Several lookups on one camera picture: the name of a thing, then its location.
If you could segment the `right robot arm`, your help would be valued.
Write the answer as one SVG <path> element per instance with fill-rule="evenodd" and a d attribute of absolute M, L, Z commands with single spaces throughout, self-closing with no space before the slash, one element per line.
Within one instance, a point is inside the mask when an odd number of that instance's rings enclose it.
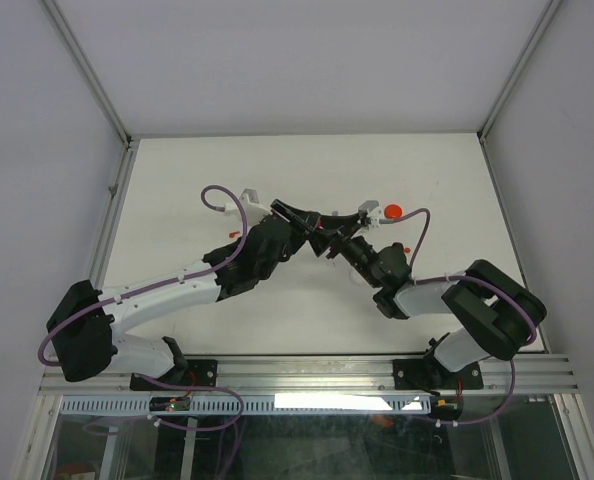
<path fill-rule="evenodd" d="M 479 259 L 460 273 L 416 279 L 414 256 L 402 244 L 375 250 L 359 235 L 367 223 L 365 212 L 345 217 L 310 213 L 307 240 L 317 256 L 342 256 L 374 289 L 373 301 L 385 317 L 451 314 L 460 323 L 458 330 L 430 340 L 422 360 L 404 369 L 410 387 L 437 394 L 457 386 L 460 372 L 470 366 L 489 357 L 510 361 L 536 340 L 546 306 L 495 265 Z"/>

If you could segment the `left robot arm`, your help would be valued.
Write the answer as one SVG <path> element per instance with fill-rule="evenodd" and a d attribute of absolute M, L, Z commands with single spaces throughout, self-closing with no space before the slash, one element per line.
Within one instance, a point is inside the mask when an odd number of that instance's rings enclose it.
<path fill-rule="evenodd" d="M 147 340 L 131 330 L 172 312 L 214 304 L 253 290 L 290 259 L 317 229 L 319 217 L 280 204 L 266 207 L 245 191 L 218 212 L 242 222 L 239 238 L 184 268 L 135 285 L 99 290 L 73 284 L 47 323 L 47 342 L 66 381 L 103 372 L 144 373 L 165 388 L 186 377 L 186 364 L 169 337 Z"/>

